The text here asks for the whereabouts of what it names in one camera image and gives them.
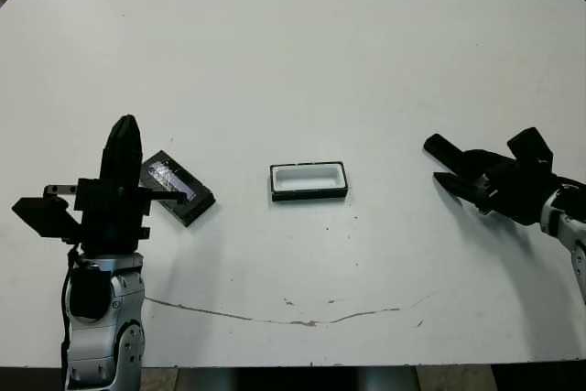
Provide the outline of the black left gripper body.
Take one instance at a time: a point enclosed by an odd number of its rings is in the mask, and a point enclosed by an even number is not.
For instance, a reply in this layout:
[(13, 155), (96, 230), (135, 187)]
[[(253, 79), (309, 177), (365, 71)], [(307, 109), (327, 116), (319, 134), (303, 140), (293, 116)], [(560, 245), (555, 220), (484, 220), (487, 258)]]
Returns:
[(80, 244), (87, 254), (132, 254), (149, 238), (143, 218), (152, 201), (182, 204), (182, 191), (151, 190), (111, 179), (79, 179), (75, 185), (48, 185), (50, 236)]

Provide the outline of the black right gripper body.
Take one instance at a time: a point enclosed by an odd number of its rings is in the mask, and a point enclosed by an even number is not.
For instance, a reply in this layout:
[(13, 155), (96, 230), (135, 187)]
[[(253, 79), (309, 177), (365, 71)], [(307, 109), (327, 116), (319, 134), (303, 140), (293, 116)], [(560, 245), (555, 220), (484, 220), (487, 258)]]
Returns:
[(518, 152), (515, 158), (474, 149), (471, 162), (472, 182), (478, 188), (472, 204), (480, 212), (497, 212), (522, 225), (539, 222), (546, 200), (559, 186), (548, 149)]

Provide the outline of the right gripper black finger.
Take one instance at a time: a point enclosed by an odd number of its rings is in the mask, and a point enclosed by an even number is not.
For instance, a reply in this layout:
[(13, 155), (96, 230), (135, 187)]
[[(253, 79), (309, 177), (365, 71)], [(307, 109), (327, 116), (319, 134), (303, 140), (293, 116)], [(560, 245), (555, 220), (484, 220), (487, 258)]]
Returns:
[(486, 191), (469, 181), (449, 172), (435, 172), (433, 178), (452, 196), (473, 204), (479, 211), (486, 211)]
[(423, 149), (452, 172), (479, 172), (482, 157), (476, 150), (463, 151), (440, 134), (426, 139)]

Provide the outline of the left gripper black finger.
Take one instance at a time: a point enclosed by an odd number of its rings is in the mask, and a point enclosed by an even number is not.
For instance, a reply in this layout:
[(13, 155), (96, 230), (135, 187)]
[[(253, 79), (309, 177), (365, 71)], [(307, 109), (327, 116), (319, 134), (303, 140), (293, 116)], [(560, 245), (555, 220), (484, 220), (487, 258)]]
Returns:
[(119, 179), (121, 176), (119, 163), (119, 135), (122, 129), (123, 117), (120, 117), (112, 127), (106, 144), (103, 148), (99, 178)]
[(137, 121), (133, 115), (125, 115), (122, 130), (124, 180), (139, 180), (142, 158), (142, 141)]

